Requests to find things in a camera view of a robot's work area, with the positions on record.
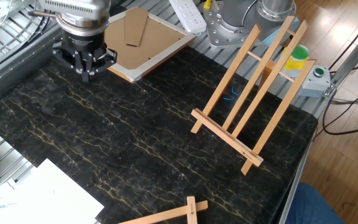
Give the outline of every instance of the wooden floor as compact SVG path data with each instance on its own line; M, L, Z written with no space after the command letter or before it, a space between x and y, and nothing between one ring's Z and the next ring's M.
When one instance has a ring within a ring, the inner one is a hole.
M298 6L297 16L310 25L302 40L302 44L311 52L310 58L317 59L320 65L332 64L358 33L358 0L295 2ZM345 79L336 95L336 98L347 100L357 97L358 70ZM332 105L326 120L331 121L346 108ZM358 105L328 129L338 132L356 128ZM322 133L313 143L301 181L314 186L346 223L358 223L358 133L344 136Z

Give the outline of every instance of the wooden piece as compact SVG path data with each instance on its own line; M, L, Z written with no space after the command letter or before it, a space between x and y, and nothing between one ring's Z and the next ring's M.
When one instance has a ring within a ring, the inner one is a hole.
M138 47L144 26L146 25L149 12L135 7L125 12L125 43L129 46Z
M287 30L290 28L292 22L294 21L294 16L287 16L285 19L283 25L281 26L280 30L277 32L276 37L274 38L272 44L270 44L270 47L267 49L265 55L261 59L261 61L258 64L258 67L256 68L254 74L249 79L246 87L242 91L240 97L237 99L236 104L234 105L233 109L229 113L229 116L226 118L223 128L227 130L230 127L230 124L233 122L234 117L239 112L241 106L244 104L246 98L248 97L249 93L251 92L252 88L256 84L257 80L261 76L263 70L266 67L266 64L269 62L269 60L272 58L274 52L276 51L277 47L280 45L281 41L284 39L285 34L287 33Z
M221 82L216 87L214 93L212 94L211 98L209 99L208 103L206 104L203 113L209 115L211 110L214 108L216 102L218 102L219 98L222 96L224 89L227 87L233 76L236 74L237 69L240 67L241 63L247 57L247 52L252 48L255 41L258 39L260 34L260 28L258 25L255 25L254 28L251 30L250 34L248 35L247 40L244 42L242 47L240 48L238 54L231 63L230 67L224 74ZM202 126L201 121L197 121L196 124L191 129L192 133L197 133Z
M291 34L292 36L294 36L294 35L295 35L295 32L293 32L293 31L292 31L292 30L290 30L290 29L288 29L288 30L287 30L287 33Z
M206 210L208 208L208 201L202 201L196 203L196 211ZM146 217L137 218L135 220L130 220L127 222L119 223L119 224L152 224L158 223L165 220L169 220L172 218L180 217L187 214L187 206L183 206L180 208L174 208L165 212L156 213L153 215L148 215Z
M313 68L313 65L316 61L315 60L308 60L305 62L303 68L301 69L299 75L293 82L292 86L288 90L287 94L285 95L283 101L280 103L280 106L278 106L276 112L274 113L272 119L268 123L267 127L265 128L265 131L260 136L258 142L256 143L254 149L252 150L254 153L259 154L262 148L265 146L267 140L269 139L270 135L272 134L273 130L277 126L278 122L284 115L285 111L287 110L288 106L291 104L292 100L296 96L296 93L298 93L298 90L302 86L302 83L308 76L310 70ZM252 166L252 163L249 161L246 161L244 166L241 169L241 172L246 175L248 173L248 170Z
M267 77L269 77L269 75L272 72L275 65L276 65L276 63L274 61L272 61L272 60L268 61L266 68L263 72L262 78L260 79L260 83L258 86L258 92L259 92L260 88L264 85L264 83L266 82Z
M272 85L272 83L276 79L279 71L282 69L282 67L285 65L287 60L290 58L292 52L294 51L295 47L298 45L300 39L302 38L303 34L306 32L307 28L308 28L307 23L305 21L303 21L301 26L299 26L299 29L297 30L296 34L292 38L292 41L288 45L286 51L284 51L284 53L281 55L280 60L278 60L276 66L274 66L274 69L272 70L272 72L270 73L268 78L266 79L264 85L260 88L260 91L255 96L255 98L252 100L252 103L250 104L247 111L242 116L242 118L241 118L240 122L238 123L238 125L236 126L236 128L234 129L232 135L235 138L239 135L239 133L243 129L244 125L246 125L246 122L251 117L252 113L255 111L256 107L258 106L258 104L260 103L260 101L262 100L264 95L266 94L267 90L269 89L269 87Z
M196 199L187 197L187 224L197 224Z
M240 142L240 140L236 139L232 134L228 131L220 127L215 121L201 112L199 109L194 109L191 112L198 121L202 122L207 128L217 134L221 139L226 141L231 147L233 147L237 152L240 152L248 161L251 161L256 166L259 166L263 159L257 154L253 153L251 149L249 149L245 144Z
M256 60L261 61L262 59L260 57L258 57L256 54L252 53L252 52L248 52L249 55L253 56ZM274 66L276 66L276 63L272 60L269 60L266 64L266 68L269 68L270 72L273 70ZM291 77L289 77L288 75L284 74L283 72L279 72L280 75L284 76L284 78L286 78L287 80L289 80L290 82L293 82L293 79Z

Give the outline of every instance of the easel leg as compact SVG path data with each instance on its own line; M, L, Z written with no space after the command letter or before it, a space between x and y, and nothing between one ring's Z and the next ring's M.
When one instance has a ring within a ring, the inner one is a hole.
M294 16L287 16L283 25L281 26L280 30L278 31L276 37L274 38L272 44L267 49L265 55L259 62L257 68L255 69L254 73L252 74L251 78L249 79L246 87L240 94L240 97L237 99L236 104L233 106L233 109L230 111L229 115L227 116L224 124L222 127L227 130L231 123L233 122L234 118L238 114L241 106L244 104L245 100L247 99L249 93L253 89L254 85L258 81L259 77L262 75L262 72L265 70L265 67L269 63L270 59L272 58L274 52L276 51L277 47L280 45L280 42L284 39L285 35L287 34L287 30L290 28L293 20L295 19Z
M272 60L269 60L267 62L266 68L262 74L262 78L260 79L260 84L258 86L258 92L260 90L260 88L262 87L262 85L264 85L264 83L266 82L267 77L269 77L270 73L272 72L273 68L275 66L275 63Z
M267 127L265 128L265 131L260 136L258 142L256 143L254 149L252 150L254 153L259 154L262 150L262 148L265 146L267 140L269 139L270 135L272 134L273 130L276 128L278 122L281 120L281 117L284 115L285 111L291 104L292 100L294 99L296 93L298 93L298 90L302 86L302 83L308 76L310 70L312 69L315 60L308 60L304 64L301 72L299 73L298 77L295 79L295 81L292 83L292 86L288 90L287 94L284 96L283 101L280 103L280 106L278 106L276 112L274 113L272 119L268 123ZM251 168L252 163L251 161L246 161L244 166L241 169L241 172L246 175Z
M276 66L274 66L274 69L270 73L270 75L267 77L266 82L263 84L263 86L260 88L260 93L256 94L254 100L252 100L252 103L248 107L247 111L242 116L241 120L237 124L236 128L234 129L232 135L234 137L238 137L239 133L243 129L243 127L246 125L246 122L251 117L252 113L255 111L256 107L266 94L267 90L269 90L269 87L272 85L274 80L276 79L278 73L282 69L282 67L285 65L287 60L290 58L292 52L294 51L295 47L298 45L300 39L302 38L303 34L306 32L308 28L308 25L305 21L302 22L301 26L299 26L298 31L296 32L295 36L293 37L291 43L288 45L286 51L283 53L283 55L278 60Z
M255 41L258 39L260 34L260 28L258 25L255 25L254 28L251 30L247 40L244 42L244 45L241 47L237 56L234 58L233 63L231 63L230 67L228 68L227 72L224 74L221 82L219 83L218 87L216 87L214 93L212 94L211 98L209 99L208 103L206 104L203 113L209 115L211 110L214 108L216 102L218 102L219 98L222 96L223 91L226 89L227 85L236 74L237 69L240 67L241 63L244 59L248 56L248 51L252 48ZM192 133L197 133L201 126L202 122L197 121L196 124L191 129Z

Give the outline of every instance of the white power strip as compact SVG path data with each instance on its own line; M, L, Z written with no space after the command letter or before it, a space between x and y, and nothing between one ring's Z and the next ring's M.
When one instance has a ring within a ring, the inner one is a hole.
M201 34L206 30L206 23L193 0L169 0L181 24L187 32Z

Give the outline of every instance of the wooden easel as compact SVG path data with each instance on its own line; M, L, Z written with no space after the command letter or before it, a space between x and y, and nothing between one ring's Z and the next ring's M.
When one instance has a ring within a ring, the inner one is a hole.
M239 151L247 159L246 163L241 169L244 175L248 173L248 170L250 169L252 164L254 164L255 166L259 166L260 163L263 161L263 159L259 156L260 151L262 150L263 146L267 142L267 139L270 137L271 133L273 132L276 125L280 121L284 112L287 110L292 99L295 97L303 81L305 80L305 78L309 74L309 71L311 70L311 68L315 63L314 60L307 61L295 80L281 72L281 69L283 68L287 60L290 58L292 52L294 51L295 47L298 45L300 39L302 38L303 34L308 28L307 23L304 21L302 22L301 26L299 26L296 32L290 31L289 28L291 27L292 22L294 20L295 20L294 16L288 16L285 19L276 37L274 38L273 42L270 44L270 47L267 49L265 55L262 58L259 58L258 56L256 56L255 54L249 51L260 34L259 26L255 25L255 27L251 30L247 40L244 42L244 45L240 48L237 56L233 60L233 63L230 65L227 72L224 74L218 87L216 87L215 92L213 93L211 99L209 99L204 110L201 112L199 109L195 109L191 112L191 115L193 115L197 119L197 122L193 126L191 132L197 133L200 130L200 127L202 125L205 125L207 128L212 130L215 134L217 134L219 137L225 140L235 150ZM278 62L275 63L271 61L271 58L287 33L293 35L293 38L291 42L288 44L287 49L284 51L284 53L282 53ZM252 57L256 58L259 61L258 67L256 68L255 72L252 74L250 80L248 81L246 87L242 91L240 97L237 99L236 104L234 105L233 109L229 113L229 116L226 118L224 124L220 126L217 123L215 123L211 118L209 118L208 115L210 114L211 110L214 108L215 104L222 96L224 89L227 87L227 85L233 78L237 69L240 67L241 63L248 55L251 55ZM252 103L250 104L247 111L244 113L241 120L235 127L233 133L229 133L227 129L232 124L233 119L238 114L241 106L244 104L246 98L249 96L249 93L251 92L252 88L254 87L257 80L260 78L262 74L263 76L260 82L257 95L252 100ZM251 117L252 113L255 111L260 101L262 100L263 96L266 94L269 87L272 85L273 81L276 79L278 74L281 74L286 79L293 82L292 86L290 87L289 91L285 95L280 106L277 108L275 114L273 115L269 124L265 128L265 131L262 133L257 144L251 150L249 147L247 147L242 142L240 142L240 140L238 140L237 137L241 132L241 130L243 129L243 127L246 125L246 122Z
M197 224L197 212L206 210L207 208L208 201L196 203L195 198L191 196L187 197L187 206L171 209L165 212L156 213L142 218L137 218L119 224L152 224L180 217L183 215L187 215L187 224Z

